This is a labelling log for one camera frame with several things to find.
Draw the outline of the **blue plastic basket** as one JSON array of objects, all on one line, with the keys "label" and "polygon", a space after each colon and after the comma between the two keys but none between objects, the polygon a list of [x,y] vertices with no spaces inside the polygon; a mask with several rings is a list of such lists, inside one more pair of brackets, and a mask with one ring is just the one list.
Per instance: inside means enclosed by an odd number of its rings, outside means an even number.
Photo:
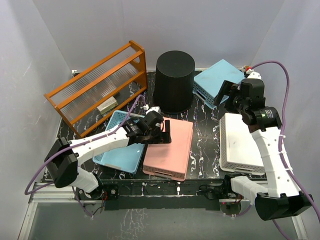
[{"label": "blue plastic basket", "polygon": [[210,109],[214,110],[214,98],[218,94],[224,80],[239,84],[244,73],[224,59],[194,77],[192,92]]}]

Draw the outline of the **pink plastic basket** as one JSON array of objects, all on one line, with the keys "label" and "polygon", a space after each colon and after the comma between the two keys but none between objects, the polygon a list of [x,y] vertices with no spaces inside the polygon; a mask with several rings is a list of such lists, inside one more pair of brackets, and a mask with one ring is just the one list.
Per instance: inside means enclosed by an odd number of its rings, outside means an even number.
[{"label": "pink plastic basket", "polygon": [[147,175],[183,182],[187,175],[193,123],[167,117],[165,120],[170,121],[171,143],[149,144],[142,171]]}]

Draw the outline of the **blue tray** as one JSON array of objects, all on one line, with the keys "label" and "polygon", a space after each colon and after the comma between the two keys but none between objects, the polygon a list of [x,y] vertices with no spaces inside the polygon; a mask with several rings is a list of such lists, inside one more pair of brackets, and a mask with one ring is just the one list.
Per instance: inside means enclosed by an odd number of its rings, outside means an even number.
[{"label": "blue tray", "polygon": [[[113,130],[127,115],[127,112],[115,110],[106,126],[105,131]],[[144,144],[132,144],[116,148],[93,157],[93,162],[122,172],[136,174],[144,152]]]}]

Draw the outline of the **large black plastic bin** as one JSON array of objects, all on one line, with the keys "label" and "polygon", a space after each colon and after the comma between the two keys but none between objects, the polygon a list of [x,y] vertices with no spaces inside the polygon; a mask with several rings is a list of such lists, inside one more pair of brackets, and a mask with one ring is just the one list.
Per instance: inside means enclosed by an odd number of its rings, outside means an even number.
[{"label": "large black plastic bin", "polygon": [[171,50],[156,61],[153,103],[166,114],[179,114],[193,102],[195,61],[191,55]]}]

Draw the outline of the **white perforated plastic basket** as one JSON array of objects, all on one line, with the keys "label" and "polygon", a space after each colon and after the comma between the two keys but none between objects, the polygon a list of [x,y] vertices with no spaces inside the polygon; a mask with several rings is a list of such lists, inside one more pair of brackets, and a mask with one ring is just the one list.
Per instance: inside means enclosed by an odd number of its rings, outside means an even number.
[{"label": "white perforated plastic basket", "polygon": [[240,172],[262,176],[263,161],[242,116],[225,113],[219,120],[220,168],[226,172]]}]

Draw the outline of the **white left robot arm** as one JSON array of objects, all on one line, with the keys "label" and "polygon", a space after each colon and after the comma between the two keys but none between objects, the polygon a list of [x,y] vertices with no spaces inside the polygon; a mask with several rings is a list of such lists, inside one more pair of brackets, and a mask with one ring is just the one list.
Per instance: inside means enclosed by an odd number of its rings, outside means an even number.
[{"label": "white left robot arm", "polygon": [[155,110],[144,117],[130,117],[108,131],[68,141],[58,138],[46,157],[46,167],[56,188],[75,187],[91,199],[99,199],[103,183],[93,173],[82,169],[82,164],[93,157],[133,144],[171,143],[171,124]]}]

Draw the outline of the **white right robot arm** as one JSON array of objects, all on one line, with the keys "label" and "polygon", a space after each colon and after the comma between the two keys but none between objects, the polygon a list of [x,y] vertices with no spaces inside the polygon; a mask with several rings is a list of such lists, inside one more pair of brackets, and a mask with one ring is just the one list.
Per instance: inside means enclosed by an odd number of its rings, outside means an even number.
[{"label": "white right robot arm", "polygon": [[225,109],[242,116],[267,177],[267,187],[263,187],[243,173],[228,174],[223,180],[223,194],[230,199],[242,195],[255,206],[262,220],[269,221],[298,216],[311,207],[313,197],[294,179],[282,139],[284,124],[276,108],[265,105],[264,90],[264,82],[258,78],[247,77],[239,84],[224,80],[214,105],[219,106],[227,96]]}]

